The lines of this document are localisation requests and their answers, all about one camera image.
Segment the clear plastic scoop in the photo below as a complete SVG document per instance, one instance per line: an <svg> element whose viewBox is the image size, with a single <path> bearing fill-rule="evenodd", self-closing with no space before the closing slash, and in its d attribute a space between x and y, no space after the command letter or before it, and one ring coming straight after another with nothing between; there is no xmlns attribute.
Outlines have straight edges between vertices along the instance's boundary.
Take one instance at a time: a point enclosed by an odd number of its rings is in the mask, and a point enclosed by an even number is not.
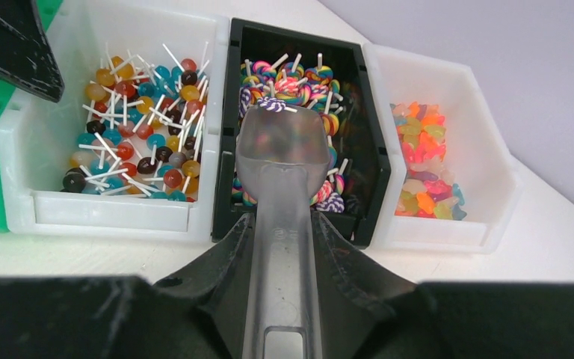
<svg viewBox="0 0 574 359"><path fill-rule="evenodd" d="M330 163L319 115L257 105L235 149L238 177L256 200L244 358L320 358L321 317L310 202Z"/></svg>

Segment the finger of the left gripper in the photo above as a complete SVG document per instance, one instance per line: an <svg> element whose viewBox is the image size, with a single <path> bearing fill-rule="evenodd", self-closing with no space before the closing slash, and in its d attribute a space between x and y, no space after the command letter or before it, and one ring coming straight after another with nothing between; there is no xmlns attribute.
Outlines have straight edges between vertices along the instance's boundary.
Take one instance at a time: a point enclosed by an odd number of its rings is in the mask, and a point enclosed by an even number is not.
<svg viewBox="0 0 574 359"><path fill-rule="evenodd" d="M0 1L0 80L59 102L64 80L46 36L40 1Z"/></svg>

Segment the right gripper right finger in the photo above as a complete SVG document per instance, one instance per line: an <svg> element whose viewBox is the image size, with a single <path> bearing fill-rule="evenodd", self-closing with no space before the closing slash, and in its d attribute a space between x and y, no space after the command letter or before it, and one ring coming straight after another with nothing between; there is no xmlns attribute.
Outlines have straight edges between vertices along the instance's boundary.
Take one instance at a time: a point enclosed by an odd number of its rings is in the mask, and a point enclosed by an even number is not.
<svg viewBox="0 0 574 359"><path fill-rule="evenodd" d="M425 358L424 289L311 219L324 357Z"/></svg>

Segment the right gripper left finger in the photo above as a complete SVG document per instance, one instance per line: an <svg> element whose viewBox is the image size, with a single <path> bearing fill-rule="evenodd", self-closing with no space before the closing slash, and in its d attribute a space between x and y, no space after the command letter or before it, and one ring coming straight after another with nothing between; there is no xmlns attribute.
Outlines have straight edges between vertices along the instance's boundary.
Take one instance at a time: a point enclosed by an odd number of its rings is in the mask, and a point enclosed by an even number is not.
<svg viewBox="0 0 574 359"><path fill-rule="evenodd" d="M154 287L179 300L165 310L154 352L162 358L241 358L255 217L242 215L226 236Z"/></svg>

